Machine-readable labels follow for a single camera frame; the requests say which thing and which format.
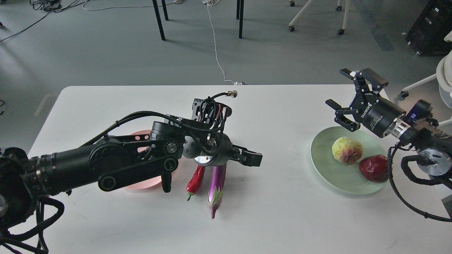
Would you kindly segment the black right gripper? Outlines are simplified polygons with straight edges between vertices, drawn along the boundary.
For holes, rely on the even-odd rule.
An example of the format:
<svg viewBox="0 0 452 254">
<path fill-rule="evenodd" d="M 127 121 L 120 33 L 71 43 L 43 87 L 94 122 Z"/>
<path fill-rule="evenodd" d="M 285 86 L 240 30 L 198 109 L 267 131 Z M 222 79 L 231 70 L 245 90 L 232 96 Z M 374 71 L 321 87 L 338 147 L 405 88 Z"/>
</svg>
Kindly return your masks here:
<svg viewBox="0 0 452 254">
<path fill-rule="evenodd" d="M 370 68 L 359 71 L 344 68 L 340 73 L 353 81 L 356 95 L 352 108 L 343 108 L 332 99 L 326 100 L 326 104 L 335 111 L 334 121 L 350 132 L 357 131 L 362 124 L 380 138 L 388 135 L 393 122 L 406 114 L 402 108 L 379 94 L 387 87 L 388 81 Z M 352 115 L 355 122 L 345 115 Z"/>
</svg>

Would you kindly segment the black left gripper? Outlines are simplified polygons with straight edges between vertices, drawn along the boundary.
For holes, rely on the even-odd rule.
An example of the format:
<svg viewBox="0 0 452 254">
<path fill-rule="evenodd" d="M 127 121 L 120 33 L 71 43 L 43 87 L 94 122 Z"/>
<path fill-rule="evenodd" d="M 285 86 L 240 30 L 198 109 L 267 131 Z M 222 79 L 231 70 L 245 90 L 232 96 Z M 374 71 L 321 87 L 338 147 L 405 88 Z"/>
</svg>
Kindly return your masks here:
<svg viewBox="0 0 452 254">
<path fill-rule="evenodd" d="M 194 160 L 201 166 L 222 166 L 228 160 L 239 162 L 244 166 L 259 167 L 263 155 L 258 152 L 249 151 L 247 148 L 237 145 L 232 145 L 228 135 L 223 134 L 221 143 L 218 146 L 217 153 L 212 156 L 201 154 L 195 157 Z"/>
</svg>

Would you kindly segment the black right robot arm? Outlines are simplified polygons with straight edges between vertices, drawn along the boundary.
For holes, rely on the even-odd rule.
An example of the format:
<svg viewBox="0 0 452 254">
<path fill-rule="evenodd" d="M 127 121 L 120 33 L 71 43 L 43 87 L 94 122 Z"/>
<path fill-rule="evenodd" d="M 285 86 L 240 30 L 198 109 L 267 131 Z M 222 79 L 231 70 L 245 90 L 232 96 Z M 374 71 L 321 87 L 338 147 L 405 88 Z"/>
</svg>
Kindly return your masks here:
<svg viewBox="0 0 452 254">
<path fill-rule="evenodd" d="M 372 69 L 350 71 L 344 68 L 340 73 L 353 81 L 356 95 L 348 107 L 342 107 L 332 99 L 326 100 L 326 104 L 335 110 L 335 122 L 351 132 L 364 126 L 380 138 L 389 134 L 396 137 L 398 143 L 388 150 L 389 183 L 394 193 L 408 208 L 425 218 L 451 222 L 450 218 L 423 212 L 409 204 L 393 180 L 394 154 L 409 146 L 416 155 L 401 159 L 401 169 L 409 180 L 420 185 L 451 188 L 451 136 L 438 129 L 431 104 L 421 99 L 407 113 L 380 95 L 388 81 Z"/>
</svg>

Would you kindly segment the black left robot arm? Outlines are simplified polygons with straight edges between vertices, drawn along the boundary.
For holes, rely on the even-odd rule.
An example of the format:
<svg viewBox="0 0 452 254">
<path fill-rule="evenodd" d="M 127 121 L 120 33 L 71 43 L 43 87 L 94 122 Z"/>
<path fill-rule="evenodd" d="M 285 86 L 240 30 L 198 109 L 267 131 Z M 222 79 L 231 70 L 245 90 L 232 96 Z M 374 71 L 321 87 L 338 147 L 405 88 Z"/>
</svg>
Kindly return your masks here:
<svg viewBox="0 0 452 254">
<path fill-rule="evenodd" d="M 190 119 L 136 111 L 69 151 L 28 158 L 20 148 L 6 148 L 1 153 L 1 245 L 13 253 L 16 246 L 47 254 L 43 231 L 64 212 L 52 196 L 70 195 L 77 187 L 97 183 L 108 192 L 160 177 L 168 193 L 181 157 L 211 166 L 214 176 L 228 161 L 260 166 L 262 154 L 234 145 L 224 133 L 232 110 L 215 99 L 236 95 L 227 91 L 195 99 Z"/>
</svg>

